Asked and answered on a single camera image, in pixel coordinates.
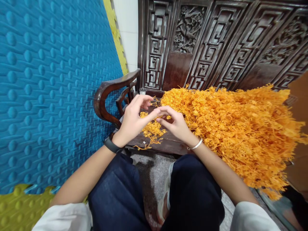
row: dark wooden furniture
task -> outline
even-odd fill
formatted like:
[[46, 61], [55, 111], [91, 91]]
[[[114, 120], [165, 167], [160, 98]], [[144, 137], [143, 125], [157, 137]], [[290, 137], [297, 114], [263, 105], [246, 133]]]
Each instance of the dark wooden furniture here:
[[[228, 90], [288, 84], [308, 69], [308, 1], [139, 0], [138, 70], [103, 82], [95, 97], [96, 114], [117, 127], [120, 121], [105, 108], [107, 95], [126, 87], [120, 101], [132, 99], [131, 87], [161, 97], [164, 91], [189, 84]], [[144, 146], [142, 134], [129, 146]], [[187, 153], [171, 133], [153, 150]]]

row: hand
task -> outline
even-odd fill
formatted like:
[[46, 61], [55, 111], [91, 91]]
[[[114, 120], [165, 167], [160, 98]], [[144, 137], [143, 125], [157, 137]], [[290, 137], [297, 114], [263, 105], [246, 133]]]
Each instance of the hand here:
[[162, 118], [157, 118], [156, 121], [165, 126], [175, 137], [186, 143], [189, 147], [194, 147], [200, 139], [195, 136], [187, 127], [182, 113], [176, 112], [170, 106], [158, 107], [161, 112], [158, 117], [170, 115], [174, 122], [171, 124]]
[[145, 118], [140, 118], [140, 108], [148, 110], [151, 105], [150, 100], [153, 100], [151, 96], [136, 95], [126, 107], [121, 128], [112, 138], [115, 145], [124, 147], [129, 141], [134, 139], [150, 121], [158, 116], [160, 110], [156, 108]]

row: orange dried flowers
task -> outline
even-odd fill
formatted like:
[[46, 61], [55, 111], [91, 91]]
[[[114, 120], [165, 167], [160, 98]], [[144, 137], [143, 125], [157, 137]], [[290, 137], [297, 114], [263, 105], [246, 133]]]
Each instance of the orange dried flowers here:
[[[141, 112], [140, 113], [141, 118], [144, 118], [147, 115], [148, 115], [148, 112]], [[145, 145], [144, 148], [141, 148], [141, 147], [138, 147], [138, 146], [134, 146], [134, 147], [137, 147], [138, 151], [139, 151], [139, 150], [150, 149], [152, 144], [160, 144], [162, 138], [159, 139], [159, 137], [161, 137], [163, 134], [165, 134], [167, 132], [166, 129], [161, 130], [160, 128], [161, 128], [161, 124], [158, 123], [156, 120], [149, 122], [142, 129], [141, 132], [143, 132], [144, 137], [150, 138], [150, 143], [148, 145]]]
[[165, 92], [161, 105], [181, 112], [194, 134], [249, 187], [277, 200], [288, 185], [285, 162], [292, 160], [297, 143], [308, 144], [308, 138], [300, 134], [305, 123], [295, 121], [283, 105], [290, 91], [275, 92], [272, 87], [233, 92], [186, 86]]

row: chair seat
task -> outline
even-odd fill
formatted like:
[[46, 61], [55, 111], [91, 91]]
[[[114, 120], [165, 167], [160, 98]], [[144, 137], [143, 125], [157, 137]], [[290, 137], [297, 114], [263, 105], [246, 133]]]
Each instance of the chair seat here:
[[[155, 106], [150, 106], [148, 110], [141, 109], [141, 111], [147, 111], [149, 114], [155, 109]], [[155, 151], [165, 154], [175, 154], [175, 155], [185, 155], [187, 153], [192, 153], [192, 151], [187, 150], [187, 145], [180, 141], [178, 138], [176, 138], [168, 129], [167, 133], [165, 133], [161, 138], [161, 144], [151, 144], [150, 149], [147, 149], [149, 151]], [[150, 143], [150, 139], [147, 137], [144, 137], [143, 133], [138, 134], [133, 140], [131, 140], [127, 146], [133, 147], [138, 146], [141, 148], [144, 148], [146, 144]]]

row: smartwatch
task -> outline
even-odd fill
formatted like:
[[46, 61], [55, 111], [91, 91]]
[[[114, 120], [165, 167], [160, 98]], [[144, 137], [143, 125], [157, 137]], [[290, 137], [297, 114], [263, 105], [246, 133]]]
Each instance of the smartwatch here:
[[117, 153], [119, 150], [123, 148], [119, 148], [116, 146], [112, 141], [113, 133], [111, 133], [105, 140], [104, 140], [104, 145], [113, 153]]

